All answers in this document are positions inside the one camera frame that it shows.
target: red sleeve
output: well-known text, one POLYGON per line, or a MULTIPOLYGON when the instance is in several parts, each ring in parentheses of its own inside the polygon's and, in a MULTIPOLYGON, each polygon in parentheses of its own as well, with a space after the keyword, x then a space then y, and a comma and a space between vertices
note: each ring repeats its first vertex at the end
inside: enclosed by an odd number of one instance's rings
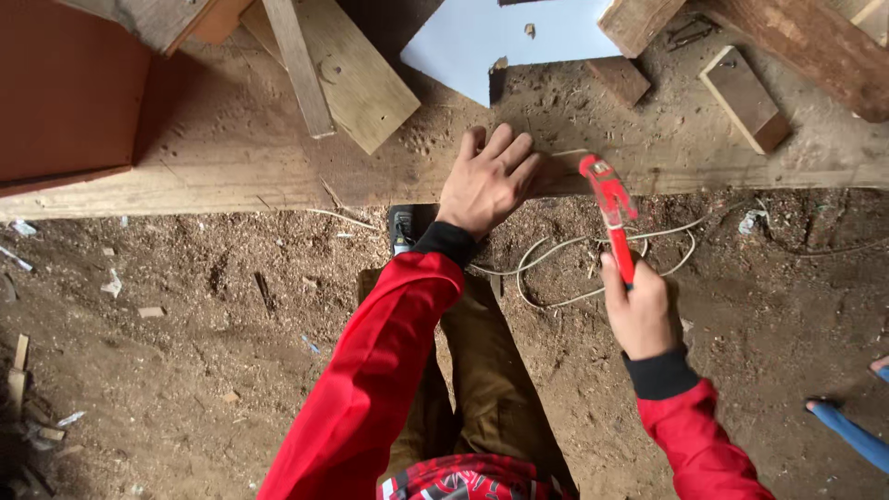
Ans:
POLYGON ((259 499, 375 498, 436 323, 462 288, 460 267, 442 254, 400 254, 386 266, 296 416, 259 499))
POLYGON ((637 404, 642 425, 667 454, 680 498, 774 499, 759 484, 747 454, 716 421, 717 391, 709 380, 672 398, 637 399, 637 404))

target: shoe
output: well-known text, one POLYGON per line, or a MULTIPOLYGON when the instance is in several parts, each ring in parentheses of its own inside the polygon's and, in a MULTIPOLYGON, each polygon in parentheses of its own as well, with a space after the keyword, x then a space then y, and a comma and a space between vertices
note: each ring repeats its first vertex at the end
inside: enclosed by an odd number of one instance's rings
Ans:
POLYGON ((395 257, 410 252, 431 222, 430 205, 393 205, 389 208, 389 251, 395 257))

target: left hand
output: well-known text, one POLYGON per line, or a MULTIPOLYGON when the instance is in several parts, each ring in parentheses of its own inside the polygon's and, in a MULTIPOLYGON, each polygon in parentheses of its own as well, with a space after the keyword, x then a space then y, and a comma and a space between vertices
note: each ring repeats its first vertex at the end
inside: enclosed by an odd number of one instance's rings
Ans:
POLYGON ((444 183, 436 220, 463 228, 481 241, 525 202, 543 164, 543 155, 532 152, 533 143, 529 133, 516 137, 509 124, 498 126, 487 146, 484 127, 466 131, 444 183))

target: hand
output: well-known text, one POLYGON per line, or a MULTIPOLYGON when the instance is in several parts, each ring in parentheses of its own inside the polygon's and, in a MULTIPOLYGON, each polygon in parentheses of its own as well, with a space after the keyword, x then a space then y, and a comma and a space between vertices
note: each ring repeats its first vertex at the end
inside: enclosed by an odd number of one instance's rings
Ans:
POLYGON ((524 203, 543 163, 540 153, 532 153, 533 143, 529 133, 515 137, 508 124, 497 127, 487 146, 484 127, 466 131, 436 221, 463 228, 476 241, 506 221, 524 203))
POLYGON ((680 341, 669 317, 667 282, 645 261, 636 262, 629 292, 611 254, 602 254, 605 309, 614 337, 630 359, 649 359, 672 351, 680 341))

